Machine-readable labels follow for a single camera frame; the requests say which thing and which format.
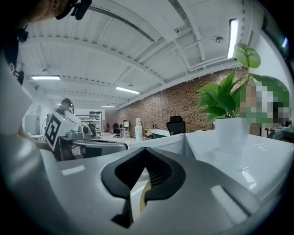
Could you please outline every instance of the white ceiling beam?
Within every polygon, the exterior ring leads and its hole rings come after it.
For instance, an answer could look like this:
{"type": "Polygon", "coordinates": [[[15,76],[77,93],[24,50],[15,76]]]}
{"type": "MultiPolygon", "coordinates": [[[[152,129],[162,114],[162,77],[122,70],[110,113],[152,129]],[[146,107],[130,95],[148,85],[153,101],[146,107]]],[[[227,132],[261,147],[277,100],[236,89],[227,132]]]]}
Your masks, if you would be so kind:
{"type": "Polygon", "coordinates": [[[245,15],[244,15],[245,22],[244,22],[242,42],[248,45],[250,41],[250,36],[252,34],[252,29],[253,29],[253,18],[254,18],[253,2],[244,1],[244,9],[245,9],[245,15]]]}
{"type": "Polygon", "coordinates": [[[178,12],[167,0],[113,0],[130,9],[152,25],[168,42],[178,38],[176,28],[184,25],[178,12]]]}
{"type": "Polygon", "coordinates": [[[116,3],[110,0],[96,0],[89,7],[89,10],[95,11],[95,8],[97,7],[112,12],[113,14],[131,22],[147,35],[149,35],[152,39],[154,39],[154,41],[158,41],[162,37],[161,34],[153,26],[151,26],[151,24],[145,21],[140,15],[122,6],[120,3],[116,3]]]}
{"type": "Polygon", "coordinates": [[[129,101],[126,98],[115,97],[111,95],[100,95],[92,92],[76,92],[76,91],[53,91],[53,90],[45,90],[46,95],[60,95],[63,97],[67,96],[76,96],[76,97],[87,97],[98,100],[108,100],[108,101],[117,101],[118,103],[124,103],[129,101]]]}
{"type": "Polygon", "coordinates": [[[114,82],[114,85],[117,85],[121,80],[124,80],[133,71],[134,71],[134,69],[132,69],[132,67],[128,66],[123,71],[123,73],[118,77],[118,79],[116,79],[116,81],[114,82]]]}
{"type": "Polygon", "coordinates": [[[105,35],[105,33],[106,33],[106,31],[107,31],[109,25],[110,25],[111,22],[112,22],[112,20],[113,20],[113,18],[110,18],[110,17],[109,17],[107,23],[104,25],[103,30],[102,30],[102,32],[101,32],[101,34],[100,34],[100,37],[98,38],[97,45],[100,45],[100,43],[101,43],[101,41],[102,41],[102,39],[103,39],[103,37],[104,37],[104,35],[105,35]]]}
{"type": "Polygon", "coordinates": [[[140,63],[116,52],[111,49],[108,49],[104,46],[99,46],[93,43],[85,42],[85,41],[80,41],[77,39],[68,39],[68,38],[32,38],[28,39],[25,43],[20,44],[20,47],[29,45],[29,44],[34,44],[34,43],[62,43],[66,45],[74,45],[74,46],[81,46],[83,48],[87,48],[91,51],[96,51],[96,52],[102,52],[106,53],[108,55],[114,56],[115,58],[127,63],[129,66],[132,66],[142,72],[147,72],[149,75],[151,75],[154,79],[159,81],[161,84],[165,84],[165,81],[162,77],[160,77],[158,74],[154,73],[153,71],[148,70],[147,67],[141,65],[140,63]]]}
{"type": "MultiPolygon", "coordinates": [[[[192,32],[190,28],[184,29],[179,32],[180,37],[177,39],[177,42],[181,42],[183,39],[186,39],[189,36],[192,36],[192,32]]],[[[162,43],[158,46],[152,48],[147,54],[145,54],[142,58],[140,58],[139,63],[145,64],[147,61],[153,59],[154,57],[164,53],[168,50],[171,50],[175,46],[174,42],[170,43],[162,43]]]]}
{"type": "Polygon", "coordinates": [[[146,50],[144,50],[137,58],[136,61],[141,62],[144,61],[144,58],[148,58],[149,53],[152,53],[153,50],[159,50],[160,48],[164,47],[168,42],[161,38],[157,42],[153,43],[149,46],[146,50]]]}
{"type": "MultiPolygon", "coordinates": [[[[60,103],[60,99],[49,99],[51,104],[56,105],[56,103],[60,103]]],[[[91,102],[91,101],[78,101],[78,100],[71,100],[74,104],[74,108],[86,108],[86,109],[111,109],[111,110],[117,110],[117,108],[106,108],[106,107],[101,107],[101,105],[113,105],[118,107],[119,104],[115,103],[107,103],[107,102],[91,102]]]]}
{"type": "MultiPolygon", "coordinates": [[[[60,80],[62,82],[66,83],[77,83],[77,84],[86,84],[86,85],[91,85],[91,86],[97,86],[97,87],[106,87],[110,89],[115,89],[116,86],[107,84],[107,83],[102,83],[102,82],[97,82],[97,81],[92,81],[88,79],[80,79],[80,78],[72,78],[72,77],[60,77],[60,80]]],[[[28,79],[29,82],[41,84],[41,83],[48,83],[48,80],[33,80],[33,79],[28,79]]]]}
{"type": "Polygon", "coordinates": [[[201,76],[210,74],[210,73],[215,73],[215,72],[218,72],[220,70],[229,69],[229,68],[232,68],[232,67],[235,67],[235,66],[239,66],[239,65],[240,65],[240,63],[238,61],[233,61],[233,62],[230,62],[230,63],[221,64],[221,65],[214,66],[214,67],[211,67],[211,68],[208,68],[208,69],[204,69],[204,70],[201,70],[199,72],[190,73],[188,78],[184,74],[184,75],[182,75],[179,78],[174,78],[171,82],[166,83],[163,86],[160,86],[160,87],[155,88],[155,89],[150,90],[150,91],[143,92],[142,95],[139,95],[136,98],[130,100],[129,102],[124,103],[123,105],[121,105],[119,107],[119,109],[121,109],[123,107],[126,107],[126,106],[128,106],[128,105],[130,105],[130,104],[132,104],[132,103],[134,103],[136,101],[139,101],[141,99],[144,99],[144,98],[146,98],[146,97],[148,97],[150,95],[153,95],[153,94],[155,94],[157,92],[160,92],[160,91],[162,91],[164,89],[167,89],[167,88],[172,87],[172,86],[175,86],[177,84],[180,84],[180,83],[189,81],[189,80],[191,80],[191,78],[198,78],[198,77],[201,77],[201,76]]]}
{"type": "Polygon", "coordinates": [[[199,41],[198,47],[200,50],[201,59],[202,59],[202,61],[205,61],[205,51],[204,51],[203,42],[201,41],[202,37],[200,35],[200,31],[198,29],[198,25],[196,24],[195,18],[193,16],[192,12],[190,11],[190,8],[187,4],[187,0],[178,0],[178,2],[188,17],[188,20],[189,20],[190,25],[192,27],[193,33],[196,36],[196,41],[199,41]]]}

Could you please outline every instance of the white desk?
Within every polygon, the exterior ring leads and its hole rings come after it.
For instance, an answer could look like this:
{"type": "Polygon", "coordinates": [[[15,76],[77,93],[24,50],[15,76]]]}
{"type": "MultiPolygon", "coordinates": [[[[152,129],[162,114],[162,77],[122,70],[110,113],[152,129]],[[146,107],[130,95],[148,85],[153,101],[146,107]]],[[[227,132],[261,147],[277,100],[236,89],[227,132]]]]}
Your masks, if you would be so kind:
{"type": "Polygon", "coordinates": [[[187,133],[186,140],[197,160],[207,162],[252,191],[260,201],[281,188],[294,154],[294,145],[249,135],[238,155],[221,152],[214,130],[187,133]]]}

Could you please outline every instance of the white cylinder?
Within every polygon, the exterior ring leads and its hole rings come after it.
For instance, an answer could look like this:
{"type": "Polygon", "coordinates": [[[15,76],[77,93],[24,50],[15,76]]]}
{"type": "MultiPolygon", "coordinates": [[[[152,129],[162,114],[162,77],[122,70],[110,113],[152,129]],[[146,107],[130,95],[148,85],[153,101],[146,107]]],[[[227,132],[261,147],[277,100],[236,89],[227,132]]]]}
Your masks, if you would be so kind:
{"type": "Polygon", "coordinates": [[[215,120],[215,132],[223,152],[241,152],[249,136],[250,123],[245,118],[235,117],[215,120]]]}
{"type": "Polygon", "coordinates": [[[136,126],[142,126],[141,124],[141,118],[136,118],[136,126]]]}
{"type": "Polygon", "coordinates": [[[81,146],[74,146],[74,147],[72,147],[72,154],[75,157],[83,157],[81,146]]]}
{"type": "Polygon", "coordinates": [[[137,141],[143,140],[142,126],[135,126],[135,136],[137,141]]]}

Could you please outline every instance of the white plant pot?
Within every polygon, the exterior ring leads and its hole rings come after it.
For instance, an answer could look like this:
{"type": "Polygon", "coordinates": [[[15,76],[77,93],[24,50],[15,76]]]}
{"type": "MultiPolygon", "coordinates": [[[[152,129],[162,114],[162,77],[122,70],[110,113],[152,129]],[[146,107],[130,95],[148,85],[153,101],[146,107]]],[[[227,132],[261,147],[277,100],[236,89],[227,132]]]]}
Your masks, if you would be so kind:
{"type": "Polygon", "coordinates": [[[249,136],[250,123],[241,117],[216,119],[215,131],[220,150],[236,154],[243,150],[249,136]]]}

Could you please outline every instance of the ceiling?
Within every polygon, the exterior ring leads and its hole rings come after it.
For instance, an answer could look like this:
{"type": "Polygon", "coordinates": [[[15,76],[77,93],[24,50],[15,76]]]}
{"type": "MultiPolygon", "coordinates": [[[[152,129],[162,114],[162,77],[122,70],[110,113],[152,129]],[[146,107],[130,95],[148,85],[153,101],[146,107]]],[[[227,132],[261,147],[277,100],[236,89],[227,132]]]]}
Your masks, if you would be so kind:
{"type": "Polygon", "coordinates": [[[238,19],[237,41],[248,44],[253,18],[249,0],[93,0],[80,21],[68,15],[28,25],[19,60],[26,79],[40,86],[52,104],[69,98],[76,108],[122,108],[181,82],[239,66],[226,58],[229,21],[238,19]],[[218,36],[223,37],[220,43],[218,36]],[[59,75],[61,80],[36,82],[32,75],[59,75]]]}

